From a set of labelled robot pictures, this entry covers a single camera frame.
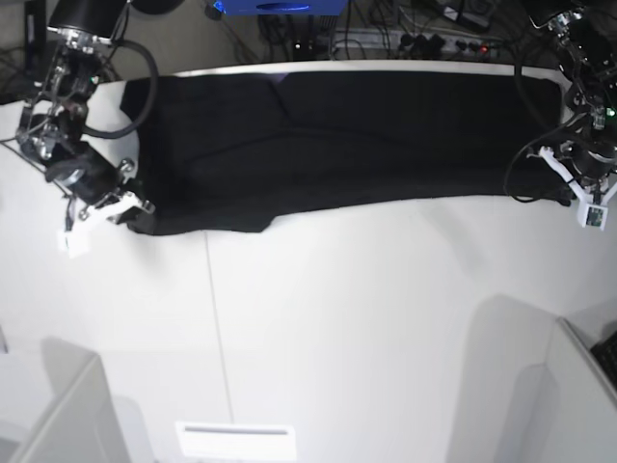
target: white bracket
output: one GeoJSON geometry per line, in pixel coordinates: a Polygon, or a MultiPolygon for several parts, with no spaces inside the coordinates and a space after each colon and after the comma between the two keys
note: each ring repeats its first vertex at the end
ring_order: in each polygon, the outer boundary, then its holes
{"type": "Polygon", "coordinates": [[[58,235],[58,244],[61,251],[68,253],[72,259],[89,253],[90,240],[88,234],[100,224],[106,221],[114,222],[118,217],[133,207],[140,208],[147,213],[154,211],[154,206],[148,201],[142,201],[130,191],[122,194],[117,203],[108,204],[100,208],[93,205],[82,209],[75,220],[72,230],[61,231],[58,235]]]}
{"type": "Polygon", "coordinates": [[[593,227],[596,229],[604,230],[606,227],[606,220],[608,218],[608,202],[617,193],[617,183],[615,183],[608,192],[604,195],[604,198],[600,204],[594,203],[594,197],[592,194],[587,193],[582,186],[576,181],[570,171],[555,159],[554,152],[551,148],[541,147],[540,157],[542,157],[550,168],[556,171],[560,177],[568,184],[570,189],[578,198],[578,211],[577,220],[585,227],[593,227]]]}

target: black fabric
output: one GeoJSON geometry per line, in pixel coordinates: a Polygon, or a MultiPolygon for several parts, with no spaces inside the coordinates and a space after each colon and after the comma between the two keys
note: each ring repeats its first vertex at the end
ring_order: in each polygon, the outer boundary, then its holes
{"type": "MultiPolygon", "coordinates": [[[[526,79],[547,121],[559,87],[526,79]]],[[[136,232],[261,232],[280,215],[413,198],[502,195],[505,167],[542,130],[510,76],[311,72],[162,78],[140,128],[139,179],[157,207],[136,232]]],[[[139,114],[147,81],[127,85],[139,114]]],[[[560,179],[524,160],[515,192],[560,179]]]]}

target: black cable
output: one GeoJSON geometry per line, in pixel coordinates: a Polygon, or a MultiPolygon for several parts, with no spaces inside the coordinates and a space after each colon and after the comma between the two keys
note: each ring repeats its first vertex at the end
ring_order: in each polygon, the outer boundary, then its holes
{"type": "Polygon", "coordinates": [[[274,30],[277,29],[281,23],[279,17],[275,14],[260,14],[257,17],[257,26],[259,27],[259,34],[268,42],[275,46],[282,45],[283,41],[288,39],[285,32],[284,35],[279,34],[277,38],[274,36],[274,30]]]}
{"type": "Polygon", "coordinates": [[[287,49],[287,46],[286,46],[286,42],[287,42],[286,36],[284,36],[281,33],[278,27],[274,28],[274,34],[275,36],[277,36],[277,39],[279,39],[279,44],[282,50],[282,55],[284,56],[285,60],[287,62],[292,61],[291,56],[289,55],[289,50],[287,49]]]}
{"type": "Polygon", "coordinates": [[[519,96],[523,101],[527,111],[533,117],[533,119],[545,130],[547,130],[550,126],[544,118],[542,112],[536,107],[535,103],[531,100],[531,97],[527,93],[527,90],[524,87],[523,82],[523,64],[526,56],[535,49],[534,43],[529,43],[527,47],[523,49],[521,53],[516,56],[515,64],[514,64],[514,83],[517,87],[517,91],[519,92],[519,96]]]}
{"type": "Polygon", "coordinates": [[[112,52],[107,57],[107,63],[111,63],[114,56],[116,56],[116,52],[118,51],[118,48],[119,48],[118,43],[120,43],[120,41],[123,41],[124,37],[126,36],[126,31],[128,30],[128,18],[130,16],[131,16],[131,9],[130,9],[130,6],[127,5],[126,14],[124,15],[124,24],[122,25],[120,35],[114,38],[115,45],[114,45],[114,48],[112,49],[112,52]]]}
{"type": "Polygon", "coordinates": [[[257,55],[255,55],[255,53],[252,51],[251,48],[249,48],[249,46],[247,44],[244,43],[244,41],[242,41],[242,39],[240,39],[238,37],[238,35],[235,33],[235,31],[233,30],[233,28],[231,28],[231,26],[229,26],[224,19],[222,19],[221,21],[219,21],[219,23],[225,28],[225,30],[227,31],[227,36],[228,38],[234,42],[234,45],[239,46],[242,49],[243,55],[245,58],[248,58],[248,61],[251,64],[257,64],[259,63],[259,58],[257,57],[257,55]]]}
{"type": "Polygon", "coordinates": [[[75,225],[75,217],[74,217],[74,207],[77,198],[75,195],[71,195],[68,197],[67,202],[67,212],[65,214],[65,232],[71,232],[73,230],[73,226],[75,225]]]}
{"type": "Polygon", "coordinates": [[[158,67],[156,65],[156,61],[154,60],[154,57],[148,51],[147,48],[145,48],[143,45],[138,44],[135,41],[119,41],[118,46],[121,46],[123,48],[128,48],[130,50],[133,50],[139,53],[140,55],[142,55],[142,57],[144,57],[144,59],[146,60],[146,63],[148,64],[148,69],[150,72],[150,88],[148,90],[148,98],[146,99],[146,104],[144,105],[144,109],[142,109],[142,112],[140,113],[140,115],[135,119],[135,121],[130,123],[127,127],[121,130],[113,131],[113,132],[103,132],[100,130],[96,130],[94,128],[90,128],[87,125],[85,125],[84,126],[85,135],[90,135],[91,137],[95,137],[95,138],[103,138],[106,140],[118,140],[119,138],[122,138],[128,135],[129,133],[133,132],[142,123],[144,123],[146,119],[148,118],[148,116],[150,115],[152,108],[154,107],[154,101],[156,100],[156,95],[158,93],[158,76],[159,76],[158,67]]]}
{"type": "Polygon", "coordinates": [[[552,191],[546,192],[541,197],[529,198],[529,199],[522,199],[522,198],[520,198],[520,197],[518,197],[516,195],[513,195],[510,192],[510,188],[509,188],[510,176],[512,175],[512,171],[514,169],[515,164],[519,161],[519,159],[530,148],[532,148],[535,144],[540,143],[541,141],[546,140],[547,138],[550,138],[550,137],[556,135],[557,133],[559,133],[563,129],[568,128],[568,126],[571,125],[572,123],[574,123],[579,116],[580,116],[580,113],[574,113],[567,121],[565,121],[564,123],[558,125],[556,128],[554,128],[554,129],[544,133],[543,135],[540,135],[539,137],[533,139],[532,141],[527,143],[524,147],[522,147],[519,150],[519,152],[517,152],[514,155],[512,160],[509,162],[508,167],[506,168],[506,171],[505,171],[505,176],[503,177],[503,193],[505,193],[506,196],[509,196],[510,198],[514,199],[515,201],[517,201],[519,203],[523,203],[523,204],[530,204],[530,203],[535,203],[535,202],[540,201],[540,200],[551,199],[551,198],[548,198],[547,195],[552,193],[552,191]]]}
{"type": "MultiPolygon", "coordinates": [[[[49,118],[45,118],[45,120],[42,123],[38,123],[34,127],[30,127],[27,131],[21,133],[20,135],[22,135],[22,136],[30,135],[31,133],[36,132],[40,128],[43,128],[48,122],[49,122],[49,118]]],[[[14,137],[7,138],[5,140],[0,140],[0,143],[6,144],[6,143],[9,143],[9,142],[14,142],[16,139],[17,139],[17,136],[15,135],[14,137]]]]}
{"type": "Polygon", "coordinates": [[[382,44],[384,46],[384,49],[387,52],[387,56],[388,58],[391,57],[391,43],[389,42],[389,32],[388,32],[388,26],[386,24],[386,18],[384,17],[384,13],[382,12],[380,5],[379,5],[380,0],[375,0],[373,2],[373,4],[371,5],[370,9],[368,10],[368,17],[370,20],[370,23],[375,26],[375,29],[377,29],[379,31],[379,33],[382,36],[382,44]],[[378,21],[375,19],[375,10],[378,10],[382,20],[378,21]]]}
{"type": "Polygon", "coordinates": [[[360,21],[362,21],[362,26],[368,27],[368,23],[366,22],[366,18],[364,17],[364,14],[362,14],[362,10],[358,6],[358,3],[356,2],[356,0],[352,0],[351,4],[354,6],[354,9],[356,10],[356,13],[358,14],[358,17],[360,18],[360,21]]]}
{"type": "Polygon", "coordinates": [[[345,53],[347,53],[348,60],[351,60],[349,55],[349,28],[351,27],[352,3],[353,0],[347,2],[347,21],[345,22],[345,53]]]}
{"type": "Polygon", "coordinates": [[[386,25],[386,17],[384,16],[384,12],[382,11],[382,7],[379,3],[379,0],[377,0],[377,11],[379,12],[379,15],[382,17],[382,24],[384,26],[384,32],[382,33],[382,39],[385,39],[387,43],[384,43],[384,47],[386,48],[386,53],[388,58],[391,58],[391,51],[392,51],[392,44],[390,43],[389,40],[389,30],[388,30],[388,26],[386,25]]]}

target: wire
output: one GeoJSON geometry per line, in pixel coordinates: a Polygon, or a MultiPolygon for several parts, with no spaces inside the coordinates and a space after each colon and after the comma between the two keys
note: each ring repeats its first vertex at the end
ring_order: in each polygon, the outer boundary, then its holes
{"type": "MultiPolygon", "coordinates": [[[[49,118],[45,118],[45,120],[44,120],[42,123],[39,123],[39,124],[35,125],[34,127],[32,127],[32,128],[30,128],[30,129],[28,129],[28,131],[27,131],[27,132],[24,132],[24,133],[22,133],[21,135],[24,135],[24,136],[25,136],[25,135],[30,135],[31,133],[36,132],[36,131],[37,131],[37,130],[39,130],[40,128],[45,127],[45,125],[46,125],[48,122],[49,122],[49,118]]],[[[14,137],[12,137],[12,138],[7,138],[6,140],[0,140],[0,143],[1,143],[1,144],[6,144],[6,143],[9,143],[9,142],[13,142],[13,141],[15,141],[16,139],[17,139],[17,136],[15,135],[15,136],[14,136],[14,137]]]]}
{"type": "Polygon", "coordinates": [[[116,52],[118,51],[118,48],[120,48],[119,43],[123,41],[124,37],[126,36],[126,31],[128,30],[128,20],[130,16],[131,16],[131,9],[130,9],[130,5],[127,4],[126,13],[124,14],[124,24],[122,25],[120,35],[114,38],[114,42],[115,42],[114,49],[112,50],[109,57],[107,58],[107,63],[111,63],[112,59],[116,55],[116,52]]]}
{"type": "Polygon", "coordinates": [[[259,26],[259,34],[269,45],[270,62],[274,61],[274,47],[279,46],[282,50],[286,61],[291,61],[289,50],[285,46],[289,40],[287,31],[281,33],[281,22],[275,14],[261,14],[257,17],[257,25],[259,26]]]}
{"type": "Polygon", "coordinates": [[[531,140],[524,147],[522,147],[519,150],[519,152],[517,152],[514,155],[512,160],[509,162],[508,167],[507,167],[506,172],[505,172],[505,176],[503,177],[503,193],[505,193],[505,196],[509,196],[510,198],[514,199],[515,201],[517,201],[519,203],[523,203],[523,204],[530,204],[530,203],[535,203],[535,202],[540,201],[540,200],[550,199],[550,198],[547,198],[547,195],[552,193],[552,191],[545,193],[542,197],[529,198],[529,199],[522,199],[522,198],[520,198],[520,197],[518,197],[516,195],[513,195],[510,192],[510,188],[509,188],[510,176],[512,175],[512,171],[514,169],[515,164],[519,161],[519,159],[529,149],[531,149],[535,144],[540,143],[541,141],[546,140],[547,138],[550,138],[550,137],[556,135],[557,133],[559,133],[560,131],[562,131],[565,128],[568,128],[568,126],[572,125],[573,123],[575,123],[577,121],[579,116],[580,116],[580,113],[574,113],[567,121],[565,121],[564,123],[558,125],[553,130],[550,130],[550,131],[546,132],[545,134],[540,135],[539,137],[531,140]]]}
{"type": "Polygon", "coordinates": [[[252,49],[247,44],[245,44],[242,39],[238,37],[233,28],[231,28],[231,26],[229,26],[229,24],[227,24],[224,19],[221,19],[219,23],[225,29],[224,32],[228,36],[228,39],[230,39],[234,43],[234,48],[240,47],[240,49],[242,50],[243,59],[240,59],[239,55],[237,54],[237,48],[235,49],[236,60],[240,63],[248,61],[252,65],[259,63],[260,60],[257,55],[255,55],[252,49]]]}
{"type": "Polygon", "coordinates": [[[533,119],[545,130],[549,128],[549,124],[544,118],[543,114],[536,107],[535,103],[531,100],[531,97],[527,93],[527,90],[524,87],[523,82],[523,63],[526,56],[530,51],[534,49],[535,44],[529,43],[526,48],[523,49],[521,53],[516,56],[515,64],[514,64],[514,83],[516,84],[517,91],[521,96],[521,100],[523,101],[527,111],[533,117],[533,119]]]}
{"type": "Polygon", "coordinates": [[[65,215],[65,232],[71,232],[75,225],[75,204],[77,197],[70,195],[67,203],[67,213],[65,215]]]}
{"type": "Polygon", "coordinates": [[[388,25],[386,24],[386,17],[384,16],[384,12],[382,11],[380,0],[377,0],[374,3],[374,7],[375,7],[375,10],[377,10],[379,12],[379,16],[382,18],[382,22],[379,23],[379,22],[373,20],[373,25],[381,33],[381,35],[382,35],[382,43],[384,45],[384,48],[386,49],[387,56],[388,56],[388,58],[391,58],[392,46],[391,46],[390,39],[389,39],[389,30],[388,30],[388,25]]]}
{"type": "Polygon", "coordinates": [[[349,28],[351,27],[351,13],[353,0],[347,2],[347,21],[345,22],[345,53],[347,53],[347,59],[351,60],[349,55],[349,28]]]}
{"type": "Polygon", "coordinates": [[[364,17],[364,14],[362,14],[362,10],[358,6],[358,3],[356,2],[356,0],[352,0],[351,4],[354,6],[354,9],[356,10],[356,13],[358,14],[358,17],[360,18],[360,21],[362,21],[362,26],[368,27],[368,23],[366,22],[366,18],[364,17]]]}
{"type": "Polygon", "coordinates": [[[119,138],[122,138],[128,135],[129,133],[131,133],[132,131],[136,130],[137,128],[139,128],[140,125],[142,125],[142,123],[146,121],[146,119],[148,118],[148,116],[150,115],[150,112],[152,111],[154,107],[154,102],[158,94],[158,77],[159,77],[158,67],[156,65],[156,61],[154,61],[154,57],[148,51],[147,48],[145,48],[143,45],[138,44],[135,41],[119,41],[119,46],[136,51],[137,53],[142,55],[142,57],[146,60],[146,63],[148,64],[148,69],[150,72],[150,88],[148,90],[148,97],[146,99],[146,103],[144,104],[144,109],[142,109],[142,112],[135,119],[135,121],[133,121],[132,123],[130,123],[127,127],[123,129],[116,130],[113,132],[103,132],[100,130],[90,128],[87,125],[85,125],[84,130],[83,130],[85,135],[90,135],[92,137],[102,138],[105,140],[118,140],[119,138]]]}
{"type": "Polygon", "coordinates": [[[426,30],[430,30],[432,32],[441,32],[444,34],[453,34],[453,35],[457,35],[457,36],[462,36],[462,37],[469,37],[470,39],[478,39],[478,40],[483,40],[483,41],[502,41],[503,38],[502,37],[497,37],[497,36],[480,36],[478,34],[472,34],[471,32],[466,32],[466,31],[461,31],[459,29],[456,29],[454,27],[440,27],[440,26],[431,26],[431,27],[426,27],[426,23],[424,25],[418,23],[416,21],[416,9],[413,7],[407,7],[406,5],[401,5],[399,7],[401,13],[403,14],[403,17],[408,20],[412,26],[414,27],[414,33],[416,32],[416,29],[426,29],[426,30]],[[411,17],[409,16],[409,14],[407,12],[404,11],[405,8],[410,8],[412,9],[414,16],[411,17]]]}

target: white table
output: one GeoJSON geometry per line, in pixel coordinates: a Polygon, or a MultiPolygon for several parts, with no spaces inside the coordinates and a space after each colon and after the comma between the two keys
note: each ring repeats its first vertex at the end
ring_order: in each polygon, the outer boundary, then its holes
{"type": "MultiPolygon", "coordinates": [[[[311,70],[512,73],[350,62],[183,75],[311,70]]],[[[126,123],[122,89],[97,91],[89,125],[126,123]]],[[[0,108],[0,137],[19,113],[0,108]]],[[[120,159],[138,145],[95,147],[120,159]]],[[[0,154],[0,324],[12,349],[0,397],[27,392],[0,402],[0,422],[28,427],[51,397],[39,348],[57,337],[102,355],[119,413],[143,418],[161,462],[184,461],[174,423],[187,421],[293,425],[302,462],[488,463],[554,318],[590,343],[617,318],[617,214],[601,233],[554,203],[458,198],[287,216],[255,235],[105,224],[93,251],[69,260],[56,248],[59,193],[0,154]]],[[[140,463],[145,447],[134,445],[140,463]]]]}

